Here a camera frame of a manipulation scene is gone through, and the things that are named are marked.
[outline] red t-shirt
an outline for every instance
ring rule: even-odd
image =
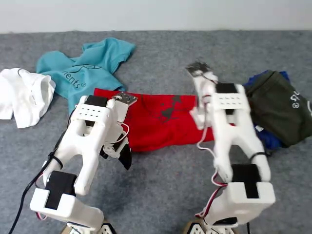
[[[111,98],[119,92],[96,88],[94,95]],[[124,121],[130,127],[128,140],[133,152],[194,144],[201,139],[202,131],[197,129],[189,113],[195,106],[195,96],[129,94],[138,97]],[[209,128],[205,141],[213,139]]]

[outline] white cloth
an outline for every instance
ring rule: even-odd
[[[0,119],[14,113],[18,128],[36,125],[46,113],[55,83],[50,76],[13,68],[0,72]]]

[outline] blue cloth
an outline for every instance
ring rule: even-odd
[[[81,96],[92,95],[94,88],[125,90],[112,74],[134,48],[134,44],[126,41],[107,38],[83,44],[82,54],[76,58],[51,51],[38,60],[36,72],[52,77],[55,92],[68,99],[68,109],[72,112]]]
[[[264,71],[258,75],[250,77],[248,82],[243,84],[243,85],[244,86],[252,85],[258,79],[258,77],[260,77],[262,74],[265,74],[266,72],[268,72],[268,71]],[[279,73],[283,76],[283,78],[285,78],[288,82],[290,82],[287,72],[282,71]],[[271,133],[265,129],[263,129],[262,131],[259,131],[256,128],[256,124],[254,124],[253,126],[254,126],[254,129],[255,129],[259,139],[264,143],[264,145],[267,149],[276,150],[276,149],[282,147],[282,142],[273,133]]]

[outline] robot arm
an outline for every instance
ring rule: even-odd
[[[104,221],[103,212],[80,202],[76,195],[87,195],[98,167],[99,155],[118,158],[126,169],[131,151],[122,123],[136,97],[120,93],[104,97],[83,96],[71,116],[52,160],[43,172],[44,189],[35,189],[30,203],[33,211],[67,222],[80,233],[96,233]],[[78,176],[61,170],[72,157],[81,155]]]
[[[196,62],[187,67],[198,93],[191,110],[197,128],[211,126],[214,133],[214,167],[227,183],[203,217],[207,228],[227,233],[227,228],[245,224],[275,202],[270,168],[261,141],[256,136],[250,107],[242,85],[219,83],[212,70]],[[251,164],[231,164],[229,151],[238,145]]]

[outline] clothing pile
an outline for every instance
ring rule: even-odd
[[[291,85],[287,72],[265,71],[244,84],[258,137],[268,150],[312,136],[312,108]]]
[[[54,89],[50,76],[4,69],[0,72],[0,119],[11,119],[14,113],[18,128],[36,125],[46,113]]]
[[[0,73],[0,119],[14,114],[18,128],[36,125],[46,113],[56,92],[68,99],[72,112],[83,95],[96,87],[125,90],[112,75],[125,62],[135,45],[107,38],[82,46],[79,57],[70,58],[60,51],[44,54],[37,62],[37,73],[24,69],[4,69]]]
[[[68,99],[71,113],[83,95],[111,98],[125,87],[114,76],[135,45],[116,38],[85,43],[79,57],[50,51],[38,60],[36,73],[24,69],[0,72],[0,119],[14,114],[18,128],[37,124],[56,92]],[[265,71],[244,84],[258,137],[267,150],[289,147],[312,135],[312,107],[291,84],[286,72]],[[196,97],[132,94],[138,102],[125,123],[133,151],[194,144],[201,138],[189,114]],[[204,141],[213,140],[211,128]]]

